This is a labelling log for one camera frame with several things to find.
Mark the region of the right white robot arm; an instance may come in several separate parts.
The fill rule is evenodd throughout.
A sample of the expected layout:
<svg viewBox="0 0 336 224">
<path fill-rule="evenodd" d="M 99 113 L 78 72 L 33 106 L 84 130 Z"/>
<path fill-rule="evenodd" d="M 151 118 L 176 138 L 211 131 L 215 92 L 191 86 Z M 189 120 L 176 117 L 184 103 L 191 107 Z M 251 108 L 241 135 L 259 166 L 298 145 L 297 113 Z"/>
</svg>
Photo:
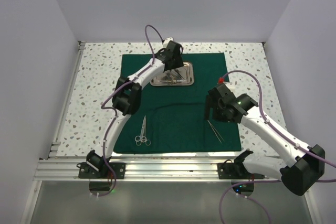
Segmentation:
<svg viewBox="0 0 336 224">
<path fill-rule="evenodd" d="M 260 156 L 245 150 L 233 161 L 217 165 L 220 179 L 264 178 L 280 180 L 295 195 L 302 196 L 324 174 L 325 150 L 295 138 L 260 111 L 259 104 L 247 94 L 238 97 L 225 83 L 208 91 L 204 118 L 238 123 L 249 128 L 279 156 Z"/>
</svg>

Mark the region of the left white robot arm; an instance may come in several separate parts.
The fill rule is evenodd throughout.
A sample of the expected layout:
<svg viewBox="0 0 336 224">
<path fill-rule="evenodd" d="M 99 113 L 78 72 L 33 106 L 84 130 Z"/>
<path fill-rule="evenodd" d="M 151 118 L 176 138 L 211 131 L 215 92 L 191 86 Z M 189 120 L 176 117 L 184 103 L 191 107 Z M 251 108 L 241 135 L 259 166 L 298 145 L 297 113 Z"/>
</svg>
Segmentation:
<svg viewBox="0 0 336 224">
<path fill-rule="evenodd" d="M 114 93 L 101 106 L 103 110 L 113 110 L 114 116 L 102 141 L 88 153 L 86 159 L 86 165 L 97 178 L 106 177 L 112 170 L 108 159 L 126 122 L 140 108 L 143 88 L 163 72 L 182 67 L 182 53 L 182 45 L 168 38 L 163 42 L 163 48 L 141 69 L 118 79 Z"/>
</svg>

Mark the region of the stainless steel instrument tray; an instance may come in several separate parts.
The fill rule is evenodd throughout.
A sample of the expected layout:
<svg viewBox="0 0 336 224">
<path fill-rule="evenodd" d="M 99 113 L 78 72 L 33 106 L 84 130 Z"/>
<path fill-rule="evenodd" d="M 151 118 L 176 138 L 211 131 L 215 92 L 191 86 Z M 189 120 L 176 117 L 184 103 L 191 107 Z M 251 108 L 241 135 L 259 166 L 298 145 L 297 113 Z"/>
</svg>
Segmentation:
<svg viewBox="0 0 336 224">
<path fill-rule="evenodd" d="M 150 84 L 154 87 L 164 86 L 191 86 L 194 83 L 193 65 L 189 61 L 183 62 L 183 66 L 167 70 L 151 80 Z"/>
</svg>

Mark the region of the steel forceps with ring handles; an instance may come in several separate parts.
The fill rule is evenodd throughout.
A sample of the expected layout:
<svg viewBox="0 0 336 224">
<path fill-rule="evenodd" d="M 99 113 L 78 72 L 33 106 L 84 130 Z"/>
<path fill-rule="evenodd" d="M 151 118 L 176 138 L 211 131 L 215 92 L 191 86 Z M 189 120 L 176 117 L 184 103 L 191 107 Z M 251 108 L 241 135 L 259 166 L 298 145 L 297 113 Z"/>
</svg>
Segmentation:
<svg viewBox="0 0 336 224">
<path fill-rule="evenodd" d="M 151 141 L 146 136 L 146 116 L 143 118 L 140 134 L 137 135 L 134 140 L 137 146 L 142 144 L 145 144 L 146 146 L 151 145 Z"/>
</svg>

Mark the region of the green surgical cloth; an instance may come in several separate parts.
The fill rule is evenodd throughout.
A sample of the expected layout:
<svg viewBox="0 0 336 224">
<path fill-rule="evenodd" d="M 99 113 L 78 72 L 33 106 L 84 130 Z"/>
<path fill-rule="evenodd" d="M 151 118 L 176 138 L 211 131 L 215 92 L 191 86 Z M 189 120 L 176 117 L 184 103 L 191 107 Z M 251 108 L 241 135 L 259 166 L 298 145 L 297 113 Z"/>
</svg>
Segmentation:
<svg viewBox="0 0 336 224">
<path fill-rule="evenodd" d="M 125 124 L 114 152 L 159 154 L 241 150 L 237 124 L 210 120 L 224 139 L 220 143 L 204 120 L 206 95 L 227 72 L 224 54 L 185 54 L 182 58 L 193 65 L 194 83 L 179 87 L 146 85 L 140 108 Z M 146 136 L 151 145 L 137 146 L 134 138 L 140 134 L 144 116 Z"/>
</svg>

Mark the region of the thin steel tweezers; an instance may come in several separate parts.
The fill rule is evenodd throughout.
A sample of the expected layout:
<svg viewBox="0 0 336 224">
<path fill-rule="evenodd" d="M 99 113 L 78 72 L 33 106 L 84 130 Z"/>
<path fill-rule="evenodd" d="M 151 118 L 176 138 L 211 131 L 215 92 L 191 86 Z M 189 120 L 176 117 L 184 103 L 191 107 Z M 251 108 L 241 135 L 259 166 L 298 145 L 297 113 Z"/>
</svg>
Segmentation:
<svg viewBox="0 0 336 224">
<path fill-rule="evenodd" d="M 211 127 L 212 131 L 214 132 L 216 138 L 220 143 L 224 141 L 223 137 L 220 135 L 219 131 L 215 128 L 215 126 L 210 122 L 210 120 L 207 120 L 209 126 Z"/>
</svg>

